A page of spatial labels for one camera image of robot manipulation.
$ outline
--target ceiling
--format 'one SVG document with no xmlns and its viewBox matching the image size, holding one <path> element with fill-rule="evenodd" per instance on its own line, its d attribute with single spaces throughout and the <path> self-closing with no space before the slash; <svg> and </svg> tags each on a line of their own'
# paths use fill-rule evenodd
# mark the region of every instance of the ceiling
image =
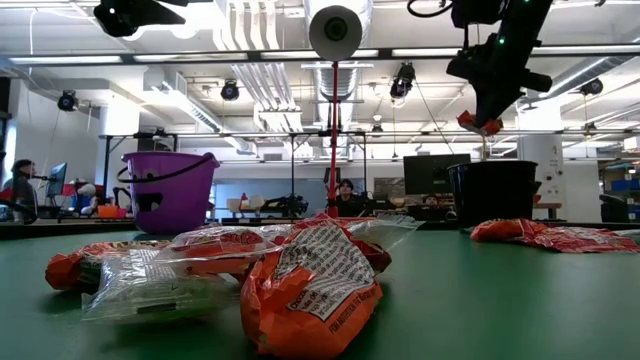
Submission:
<svg viewBox="0 0 640 360">
<path fill-rule="evenodd" d="M 215 51 L 210 29 L 206 22 L 195 36 L 179 39 L 171 31 L 147 31 L 136 41 L 114 39 L 100 29 L 95 20 L 88 18 L 91 7 L 62 6 L 55 9 L 2 9 L 3 3 L 15 1 L 0 0 L 0 54 L 61 54 L 61 53 L 158 53 L 177 51 Z M 421 11 L 434 9 L 437 1 L 425 1 Z M 559 1 L 558 7 L 549 14 L 541 31 L 540 39 L 544 45 L 551 44 L 607 44 L 625 41 L 625 34 L 637 27 L 637 13 L 640 1 L 628 4 L 629 1 L 609 0 L 602 7 L 595 7 L 595 1 L 570 0 Z M 305 19 L 291 16 L 302 11 L 301 0 L 277 1 L 277 35 L 280 46 L 285 49 L 309 47 Z M 484 42 L 486 37 L 497 27 L 479 26 L 471 29 L 471 43 L 478 40 Z M 412 17 L 405 9 L 405 1 L 374 1 L 372 23 L 368 37 L 368 47 L 425 47 L 452 46 L 462 44 L 462 31 L 455 29 L 448 15 L 433 19 Z M 563 71 L 579 63 L 581 58 L 536 58 L 531 59 L 528 68 L 534 72 L 555 77 Z M 440 126 L 445 130 L 455 130 L 458 126 L 455 117 L 464 110 L 475 109 L 475 93 L 462 79 L 445 73 L 447 60 L 415 61 L 417 82 L 425 97 L 414 90 L 409 93 L 404 107 L 393 109 L 388 96 L 388 84 L 397 71 L 399 61 L 375 61 L 372 68 L 361 70 L 361 80 L 357 91 L 357 103 L 354 104 L 353 128 L 369 129 L 372 116 L 382 116 L 385 130 L 398 131 L 432 130 L 434 125 L 430 112 L 436 119 L 442 120 Z M 138 81 L 146 67 L 82 67 L 82 68 L 39 68 L 36 75 L 47 78 L 103 78 L 136 93 L 140 91 Z M 191 96 L 199 99 L 207 110 L 228 124 L 234 131 L 255 131 L 253 122 L 253 99 L 241 89 L 241 96 L 235 102 L 221 99 L 220 87 L 224 79 L 234 78 L 231 66 L 214 65 L 180 65 L 164 66 L 167 73 L 177 71 L 189 83 Z M 318 118 L 312 71 L 301 69 L 300 63 L 285 63 L 285 70 L 296 104 L 302 111 L 302 124 L 311 126 Z M 640 61 L 633 59 L 622 66 L 600 76 L 605 86 L 603 94 L 610 89 L 628 84 L 640 78 Z M 578 107 L 584 99 L 578 95 L 561 95 L 564 104 L 563 120 L 565 127 L 579 127 L 586 118 L 606 114 L 640 102 L 640 83 L 629 86 L 623 91 L 602 96 L 586 107 Z M 188 129 L 194 120 L 183 112 L 176 111 L 171 105 L 150 104 L 154 110 L 166 115 L 158 117 L 157 112 L 145 113 L 142 118 L 147 125 L 159 124 Z M 515 127 L 515 108 L 503 114 L 506 127 Z M 640 116 L 623 117 L 607 127 L 622 128 L 635 126 Z M 610 146 L 610 137 L 602 146 Z"/>
</svg>

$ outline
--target table surface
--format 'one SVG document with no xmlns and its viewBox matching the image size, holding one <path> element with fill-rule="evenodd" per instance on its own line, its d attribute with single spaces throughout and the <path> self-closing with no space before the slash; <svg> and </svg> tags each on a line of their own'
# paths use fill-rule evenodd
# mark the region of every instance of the table surface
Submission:
<svg viewBox="0 0 640 360">
<path fill-rule="evenodd" d="M 80 322 L 44 268 L 123 232 L 0 242 L 1 359 L 254 358 L 237 307 L 168 325 Z M 391 250 L 384 297 L 345 359 L 640 359 L 640 257 L 557 254 L 421 231 Z"/>
</svg>

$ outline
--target black trash can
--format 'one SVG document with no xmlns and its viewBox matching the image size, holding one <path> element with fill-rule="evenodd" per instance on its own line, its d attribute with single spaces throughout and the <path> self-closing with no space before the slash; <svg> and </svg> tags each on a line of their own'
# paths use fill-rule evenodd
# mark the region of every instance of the black trash can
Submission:
<svg viewBox="0 0 640 360">
<path fill-rule="evenodd" d="M 493 219 L 531 219 L 538 189 L 531 161 L 485 161 L 449 168 L 460 227 Z"/>
</svg>

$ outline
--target white ceiling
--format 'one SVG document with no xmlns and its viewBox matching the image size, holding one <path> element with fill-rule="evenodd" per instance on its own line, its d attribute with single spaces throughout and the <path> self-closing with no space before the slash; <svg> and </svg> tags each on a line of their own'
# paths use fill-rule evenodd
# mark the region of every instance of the white ceiling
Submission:
<svg viewBox="0 0 640 360">
<path fill-rule="evenodd" d="M 578 0 L 561 1 L 559 4 L 574 4 Z M 543 44 L 596 44 L 615 43 L 624 40 L 622 36 L 633 30 L 637 25 L 637 14 L 640 5 L 615 5 L 619 1 L 609 1 L 605 6 L 596 8 L 594 1 L 587 1 L 589 6 L 567 9 L 554 9 L 548 16 L 540 34 Z M 300 7 L 302 1 L 278 1 L 277 7 Z M 412 17 L 404 8 L 404 1 L 375 1 L 372 25 L 369 32 L 369 46 L 371 47 L 421 47 L 421 46 L 454 46 L 462 43 L 462 31 L 455 29 L 447 15 L 434 19 L 418 19 Z M 86 53 L 86 52 L 176 52 L 176 51 L 213 51 L 216 50 L 212 42 L 210 30 L 201 30 L 196 36 L 182 40 L 174 37 L 170 31 L 147 31 L 137 41 L 113 39 L 89 20 L 85 14 L 74 9 L 57 9 L 56 13 L 48 10 L 34 9 L 0 9 L 0 54 L 28 54 L 30 52 L 30 29 L 32 31 L 32 46 L 34 54 L 47 53 Z M 308 39 L 303 18 L 288 18 L 280 13 L 277 17 L 277 33 L 283 48 L 297 49 L 308 47 Z M 480 26 L 479 39 L 484 42 L 487 35 L 496 27 Z M 471 42 L 476 43 L 478 36 L 476 29 L 471 29 Z M 544 58 L 532 59 L 528 67 L 534 72 L 548 74 L 552 77 L 560 74 L 572 65 L 580 62 L 580 58 Z M 446 129 L 455 129 L 455 116 L 464 110 L 475 109 L 475 94 L 473 89 L 464 85 L 464 81 L 445 73 L 448 61 L 416 61 L 417 81 L 423 84 L 422 90 L 427 98 L 430 110 L 436 118 L 448 121 Z M 385 85 L 393 77 L 399 61 L 377 61 L 371 69 L 362 70 L 362 87 L 359 99 L 364 103 L 355 105 L 354 121 L 368 128 L 371 117 L 376 112 L 383 117 L 383 126 L 392 126 L 394 113 L 386 96 L 382 102 L 380 95 L 388 93 Z M 300 63 L 286 63 L 285 68 L 293 88 L 296 103 L 301 107 L 303 124 L 311 124 L 315 116 L 315 105 L 310 101 L 315 99 L 313 79 L 310 71 L 300 68 Z M 50 68 L 38 69 L 41 75 L 59 78 L 105 78 L 114 84 L 135 93 L 131 79 L 146 70 L 144 67 L 101 67 L 101 68 Z M 200 98 L 208 110 L 224 119 L 234 130 L 254 130 L 253 101 L 246 94 L 242 94 L 236 102 L 223 102 L 219 96 L 224 79 L 233 78 L 234 74 L 228 65 L 183 65 L 167 66 L 167 72 L 178 71 L 191 83 L 189 91 L 192 96 Z M 607 89 L 612 89 L 636 80 L 640 74 L 640 61 L 634 59 L 610 73 L 601 76 Z M 367 84 L 378 84 L 374 92 Z M 457 83 L 447 86 L 437 86 L 437 83 Z M 213 87 L 210 96 L 202 92 L 202 86 Z M 640 87 L 634 86 L 615 96 L 608 96 L 587 107 L 587 116 L 597 116 L 622 107 L 626 107 L 640 99 Z M 463 96 L 455 101 L 445 111 L 443 109 L 462 91 Z M 573 95 L 563 96 L 566 104 L 563 110 L 576 107 L 582 101 L 581 97 Z M 157 109 L 166 113 L 175 124 L 192 124 L 193 121 L 167 105 L 156 105 Z M 504 114 L 507 126 L 512 125 L 515 109 Z M 397 130 L 417 130 L 429 125 L 430 116 L 419 96 L 414 90 L 409 100 L 401 109 L 395 110 Z M 567 126 L 579 125 L 584 121 L 584 109 L 565 112 L 563 114 Z M 640 120 L 632 117 L 622 121 Z M 154 122 L 153 116 L 145 116 L 144 121 Z"/>
</svg>

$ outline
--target person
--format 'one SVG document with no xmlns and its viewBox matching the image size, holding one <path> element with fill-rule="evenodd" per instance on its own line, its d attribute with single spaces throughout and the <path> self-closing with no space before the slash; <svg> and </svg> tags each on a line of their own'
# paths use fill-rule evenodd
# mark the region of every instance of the person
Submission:
<svg viewBox="0 0 640 360">
<path fill-rule="evenodd" d="M 336 197 L 338 216 L 358 217 L 365 209 L 364 203 L 353 193 L 353 183 L 343 179 L 338 186 L 339 196 Z"/>
<path fill-rule="evenodd" d="M 18 160 L 11 167 L 12 178 L 5 181 L 2 191 L 11 189 L 11 201 L 36 211 L 37 197 L 33 186 L 29 183 L 36 174 L 36 164 L 28 159 Z M 21 222 L 24 214 L 14 211 L 14 220 Z"/>
</svg>

